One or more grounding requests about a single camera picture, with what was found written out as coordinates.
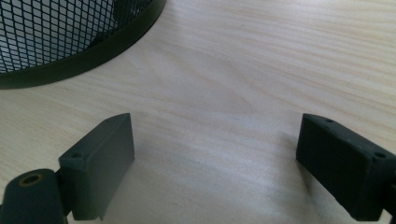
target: wooden table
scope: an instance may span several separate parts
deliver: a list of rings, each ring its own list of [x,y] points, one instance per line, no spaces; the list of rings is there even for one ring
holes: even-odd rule
[[[168,0],[116,59],[0,91],[0,196],[131,113],[136,160],[103,223],[355,223],[296,162],[301,117],[396,153],[395,55],[391,0]]]

